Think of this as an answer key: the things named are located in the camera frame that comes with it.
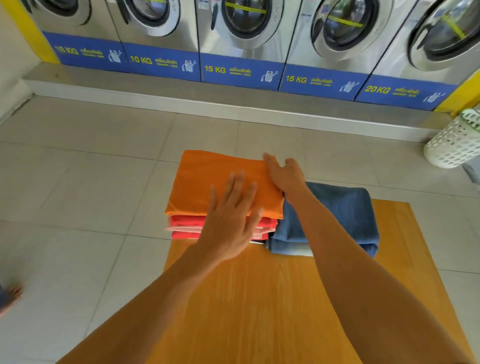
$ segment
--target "laundry basket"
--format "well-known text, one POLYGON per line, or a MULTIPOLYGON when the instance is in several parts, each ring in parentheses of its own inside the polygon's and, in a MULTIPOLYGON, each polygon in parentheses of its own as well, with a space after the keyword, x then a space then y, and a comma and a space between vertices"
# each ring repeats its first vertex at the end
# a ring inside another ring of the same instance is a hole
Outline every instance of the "laundry basket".
POLYGON ((454 168, 480 155, 480 113, 463 110, 423 149, 426 159, 442 168, 454 168))

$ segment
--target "folded orange cloth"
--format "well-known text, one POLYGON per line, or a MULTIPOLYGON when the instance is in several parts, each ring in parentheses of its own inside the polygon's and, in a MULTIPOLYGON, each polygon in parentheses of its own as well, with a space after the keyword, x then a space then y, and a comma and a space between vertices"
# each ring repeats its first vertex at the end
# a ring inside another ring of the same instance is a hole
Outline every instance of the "folded orange cloth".
POLYGON ((183 152, 172 192, 168 199, 167 215, 204 216, 208 210, 210 185, 216 188, 217 199, 225 190, 232 171, 245 172, 243 193, 252 182, 257 182, 253 207, 263 207, 266 218, 283 218, 283 196, 270 179, 265 162, 224 156, 203 150, 183 152))

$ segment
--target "hand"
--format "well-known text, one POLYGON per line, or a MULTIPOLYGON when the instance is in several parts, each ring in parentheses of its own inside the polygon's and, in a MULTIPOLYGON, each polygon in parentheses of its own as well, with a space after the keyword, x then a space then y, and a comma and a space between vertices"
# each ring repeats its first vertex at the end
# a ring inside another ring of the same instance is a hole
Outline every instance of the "hand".
POLYGON ((263 209, 256 208, 247 221, 257 184, 252 183, 246 195, 241 196, 243 180, 243 172, 237 176, 232 172, 219 202, 213 186, 210 191, 210 207, 197 244, 212 253, 218 262, 240 254, 252 240, 253 230, 262 218, 263 209))
POLYGON ((273 183, 285 192, 287 199, 296 191, 306 187, 305 176, 295 159, 285 159, 285 166, 281 167, 274 156, 264 153, 264 161, 267 164, 268 172, 273 183))

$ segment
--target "tiled floor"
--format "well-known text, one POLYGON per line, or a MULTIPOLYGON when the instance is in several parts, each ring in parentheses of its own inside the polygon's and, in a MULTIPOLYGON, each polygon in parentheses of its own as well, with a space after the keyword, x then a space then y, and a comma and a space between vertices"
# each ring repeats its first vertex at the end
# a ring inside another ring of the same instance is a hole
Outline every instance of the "tiled floor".
POLYGON ((295 157, 307 178, 410 202, 480 360, 480 194, 422 145, 35 97, 0 126, 0 364, 62 357, 157 277, 184 149, 295 157))

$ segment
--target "red folded cloth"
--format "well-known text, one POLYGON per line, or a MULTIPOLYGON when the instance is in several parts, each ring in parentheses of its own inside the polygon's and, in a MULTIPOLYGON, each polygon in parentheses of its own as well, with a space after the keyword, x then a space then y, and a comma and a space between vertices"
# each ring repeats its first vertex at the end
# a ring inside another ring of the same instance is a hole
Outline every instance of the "red folded cloth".
MULTIPOLYGON (((206 216, 172 215, 170 222, 172 226, 203 226, 206 216)), ((275 228, 276 218, 262 218, 257 224, 259 228, 275 228)))
MULTIPOLYGON (((198 239, 200 237, 199 232, 184 232, 184 231, 172 231, 172 239, 198 239)), ((268 234, 263 234, 261 239, 267 240, 268 234)))

